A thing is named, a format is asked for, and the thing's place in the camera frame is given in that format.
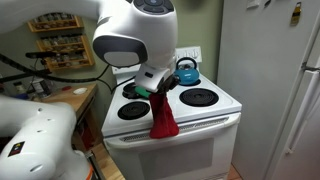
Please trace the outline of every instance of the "oven handle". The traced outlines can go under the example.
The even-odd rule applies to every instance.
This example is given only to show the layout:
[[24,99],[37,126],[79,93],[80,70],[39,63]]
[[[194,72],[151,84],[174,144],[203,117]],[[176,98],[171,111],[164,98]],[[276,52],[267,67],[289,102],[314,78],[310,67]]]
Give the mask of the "oven handle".
[[181,144],[196,141],[199,139],[213,138],[213,134],[219,132],[223,128],[230,127],[232,125],[238,124],[240,121],[241,113],[230,114],[226,116],[228,120],[221,124],[216,124],[213,126],[196,129],[193,131],[183,132],[174,137],[168,137],[163,139],[143,139],[141,141],[135,142],[124,142],[121,140],[122,137],[113,137],[105,139],[108,149],[135,149],[142,148],[146,146],[151,146],[153,148],[171,146],[173,144]]

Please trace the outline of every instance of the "green wall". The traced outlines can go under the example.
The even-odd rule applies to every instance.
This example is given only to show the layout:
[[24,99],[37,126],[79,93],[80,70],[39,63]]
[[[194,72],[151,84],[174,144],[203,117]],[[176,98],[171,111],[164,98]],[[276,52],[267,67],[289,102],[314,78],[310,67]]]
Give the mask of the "green wall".
[[[179,36],[177,47],[201,46],[203,62],[200,71],[207,78],[216,81],[216,72],[219,56],[220,26],[222,14],[222,0],[172,0],[174,3],[179,23]],[[91,41],[96,21],[83,18],[85,34]],[[26,52],[38,51],[35,41],[39,38],[36,33],[31,33],[27,25],[6,34],[0,35],[0,53],[9,58],[30,67],[34,60],[24,57]],[[68,70],[53,74],[63,78],[88,78],[96,77],[103,71],[106,64],[95,56],[96,64],[93,67],[77,70]],[[0,63],[0,74],[4,77],[19,74],[3,63]],[[102,77],[112,87],[115,85],[115,78],[111,69]],[[31,78],[23,79],[25,86]],[[5,84],[7,92],[14,94],[13,82]],[[99,88],[94,109],[102,124],[105,114],[108,111],[112,95],[104,84],[97,83]],[[57,87],[63,87],[64,83],[56,83]]]

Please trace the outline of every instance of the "blue kettle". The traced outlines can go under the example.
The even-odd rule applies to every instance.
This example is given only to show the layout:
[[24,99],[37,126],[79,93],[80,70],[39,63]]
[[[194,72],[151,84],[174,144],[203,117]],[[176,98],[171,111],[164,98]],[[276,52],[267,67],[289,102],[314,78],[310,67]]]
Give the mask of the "blue kettle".
[[[193,68],[189,64],[179,66],[182,61],[192,61],[194,66]],[[174,72],[176,76],[179,77],[180,85],[191,85],[199,79],[199,72],[197,70],[197,62],[190,57],[183,57],[177,61],[176,71]]]

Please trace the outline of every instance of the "red cloth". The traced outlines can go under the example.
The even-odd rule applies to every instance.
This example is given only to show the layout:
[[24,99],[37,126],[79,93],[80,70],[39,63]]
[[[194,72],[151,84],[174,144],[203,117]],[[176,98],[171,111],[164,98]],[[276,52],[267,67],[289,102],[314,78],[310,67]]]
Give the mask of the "red cloth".
[[174,121],[168,99],[165,94],[150,94],[149,101],[153,115],[153,127],[150,138],[160,139],[179,134],[179,127]]

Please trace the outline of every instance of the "spice rack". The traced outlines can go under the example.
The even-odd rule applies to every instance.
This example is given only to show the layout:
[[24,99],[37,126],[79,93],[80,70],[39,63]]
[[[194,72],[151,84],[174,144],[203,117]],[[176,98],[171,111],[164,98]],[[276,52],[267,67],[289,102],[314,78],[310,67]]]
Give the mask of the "spice rack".
[[66,13],[50,13],[39,16],[28,22],[31,32],[46,32],[82,28],[80,17]]
[[37,40],[40,51],[57,53],[55,57],[46,58],[50,71],[81,68],[94,64],[88,38],[85,35],[60,35],[43,37]]

